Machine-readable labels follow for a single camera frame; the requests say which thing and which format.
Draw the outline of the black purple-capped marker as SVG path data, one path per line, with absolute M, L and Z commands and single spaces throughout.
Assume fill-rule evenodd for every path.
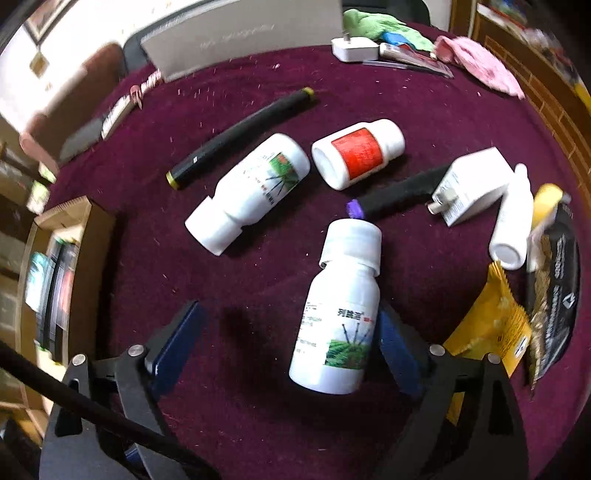
M 404 180 L 380 187 L 346 204 L 349 218 L 373 220 L 408 209 L 432 197 L 451 163 L 422 171 Z

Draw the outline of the toothpaste tube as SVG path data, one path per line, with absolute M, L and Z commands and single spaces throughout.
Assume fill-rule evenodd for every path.
M 382 43 L 379 46 L 379 58 L 377 60 L 363 60 L 363 65 L 428 72 L 445 78 L 454 77 L 454 73 L 446 64 L 420 54 L 408 45 L 394 46 Z

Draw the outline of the white bottle green label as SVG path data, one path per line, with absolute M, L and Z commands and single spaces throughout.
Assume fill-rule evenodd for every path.
M 201 246 L 219 256 L 243 227 L 259 222 L 310 170 L 310 160 L 297 142 L 273 134 L 218 181 L 214 194 L 184 225 Z

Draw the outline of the black rod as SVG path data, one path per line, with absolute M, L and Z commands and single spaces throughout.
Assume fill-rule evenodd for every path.
M 214 467 L 190 450 L 76 393 L 39 369 L 5 342 L 0 341 L 0 344 L 1 368 L 42 396 L 94 425 L 174 460 L 184 467 L 195 469 L 199 474 L 204 475 L 204 479 L 221 478 Z

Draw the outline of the yellow snack packet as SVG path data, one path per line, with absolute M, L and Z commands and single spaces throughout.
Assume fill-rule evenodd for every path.
M 511 377 L 530 344 L 532 329 L 515 300 L 500 261 L 488 267 L 486 284 L 444 348 L 453 356 L 482 360 L 497 355 Z

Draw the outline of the white bottle red label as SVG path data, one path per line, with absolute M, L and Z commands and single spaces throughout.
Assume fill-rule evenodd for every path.
M 404 154 L 406 140 L 392 120 L 346 127 L 311 145 L 318 172 L 332 189 L 342 191 L 385 168 Z

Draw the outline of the white power adapter plug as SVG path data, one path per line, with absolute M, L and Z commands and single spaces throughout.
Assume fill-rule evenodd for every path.
M 513 170 L 496 147 L 454 160 L 432 194 L 427 208 L 448 227 L 488 209 L 506 192 Z

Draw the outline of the white keychain tag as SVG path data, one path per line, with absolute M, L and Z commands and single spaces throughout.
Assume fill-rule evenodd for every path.
M 129 92 L 117 100 L 104 118 L 100 139 L 108 139 L 135 108 L 142 109 L 145 94 L 162 82 L 162 73 L 155 70 L 142 83 L 132 85 Z

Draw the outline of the black yellow-capped marker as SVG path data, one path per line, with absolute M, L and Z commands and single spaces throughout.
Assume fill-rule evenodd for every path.
M 274 100 L 212 137 L 172 167 L 166 173 L 168 185 L 174 190 L 186 188 L 214 161 L 223 159 L 253 136 L 308 109 L 314 103 L 315 91 L 311 87 L 301 88 Z

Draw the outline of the wooden organizer box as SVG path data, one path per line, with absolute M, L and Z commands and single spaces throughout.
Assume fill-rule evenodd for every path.
M 36 217 L 18 286 L 19 352 L 62 380 L 95 350 L 98 298 L 115 218 L 86 196 Z

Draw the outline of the grey cardboard box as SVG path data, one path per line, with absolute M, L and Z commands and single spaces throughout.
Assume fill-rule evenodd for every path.
M 339 0 L 199 1 L 140 45 L 168 82 L 229 59 L 328 45 L 341 34 Z

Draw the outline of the black snack packet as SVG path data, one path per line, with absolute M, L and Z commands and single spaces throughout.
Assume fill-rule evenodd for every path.
M 578 314 L 580 252 L 568 204 L 559 202 L 532 231 L 526 269 L 526 312 L 532 329 L 529 382 L 535 389 L 566 353 Z

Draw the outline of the yellow round jar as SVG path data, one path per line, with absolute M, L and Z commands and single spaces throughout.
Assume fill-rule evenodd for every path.
M 531 229 L 535 229 L 563 199 L 564 191 L 556 184 L 543 184 L 537 191 L 533 201 L 533 217 Z

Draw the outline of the small white charger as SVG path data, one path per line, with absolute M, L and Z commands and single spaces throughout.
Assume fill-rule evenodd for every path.
M 332 39 L 332 55 L 342 63 L 363 63 L 379 58 L 379 44 L 366 37 Z

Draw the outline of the black sofa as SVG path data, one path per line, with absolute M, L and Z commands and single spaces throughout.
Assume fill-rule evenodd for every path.
M 123 46 L 124 69 L 152 63 L 176 78 L 250 54 L 328 45 L 351 9 L 431 24 L 423 1 L 197 1 L 132 34 Z

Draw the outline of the green cloth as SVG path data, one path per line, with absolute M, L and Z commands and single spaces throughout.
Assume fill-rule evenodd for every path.
M 435 48 L 434 43 L 418 30 L 389 14 L 348 9 L 342 14 L 342 27 L 352 37 L 366 37 L 373 41 L 390 43 L 387 36 L 400 35 L 417 50 L 431 53 Z

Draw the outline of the pink cloth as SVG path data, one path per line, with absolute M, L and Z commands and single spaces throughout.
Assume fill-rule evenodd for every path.
M 465 36 L 439 36 L 433 53 L 444 63 L 464 68 L 489 89 L 519 100 L 525 99 L 525 93 L 513 73 L 493 53 L 474 40 Z

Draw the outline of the white spray bottle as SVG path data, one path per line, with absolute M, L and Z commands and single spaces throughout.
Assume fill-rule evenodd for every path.
M 491 258 L 499 261 L 506 270 L 515 271 L 525 264 L 532 228 L 533 203 L 527 166 L 517 164 L 502 198 L 489 243 Z

